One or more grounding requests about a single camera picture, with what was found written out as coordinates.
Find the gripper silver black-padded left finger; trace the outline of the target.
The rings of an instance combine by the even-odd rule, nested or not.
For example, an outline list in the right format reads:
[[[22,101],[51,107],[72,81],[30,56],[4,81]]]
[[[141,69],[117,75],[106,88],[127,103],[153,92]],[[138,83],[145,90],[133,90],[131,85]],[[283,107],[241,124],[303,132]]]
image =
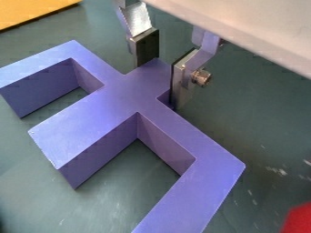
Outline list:
[[[153,26],[147,5],[141,0],[114,0],[115,11],[126,30],[129,51],[135,66],[159,57],[159,30]]]

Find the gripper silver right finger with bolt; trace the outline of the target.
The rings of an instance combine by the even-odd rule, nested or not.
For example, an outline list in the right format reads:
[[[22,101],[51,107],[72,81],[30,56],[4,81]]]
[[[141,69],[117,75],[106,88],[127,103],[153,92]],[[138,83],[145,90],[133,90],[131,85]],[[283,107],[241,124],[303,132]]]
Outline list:
[[[205,87],[211,79],[211,73],[203,65],[217,54],[221,37],[213,32],[194,27],[193,43],[197,48],[191,49],[171,66],[171,90],[170,102],[179,109],[191,99],[195,86]]]

